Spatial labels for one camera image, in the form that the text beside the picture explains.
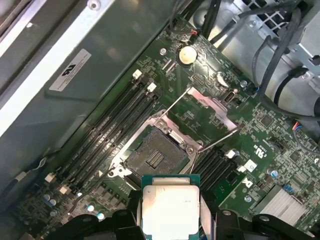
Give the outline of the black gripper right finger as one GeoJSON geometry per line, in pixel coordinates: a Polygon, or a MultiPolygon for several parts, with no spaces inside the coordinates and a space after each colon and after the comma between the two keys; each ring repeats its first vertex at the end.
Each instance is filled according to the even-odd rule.
{"type": "Polygon", "coordinates": [[[229,209],[220,209],[209,191],[200,192],[199,235],[208,240],[312,240],[288,223],[269,214],[245,220],[229,209]]]}

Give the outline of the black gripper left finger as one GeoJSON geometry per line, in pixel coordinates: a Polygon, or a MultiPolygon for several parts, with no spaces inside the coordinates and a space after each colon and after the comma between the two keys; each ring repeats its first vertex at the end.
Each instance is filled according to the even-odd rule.
{"type": "Polygon", "coordinates": [[[137,223],[138,205],[142,192],[132,190],[125,209],[111,217],[98,220],[94,215],[82,214],[49,233],[48,240],[141,240],[142,228],[137,223]]]}

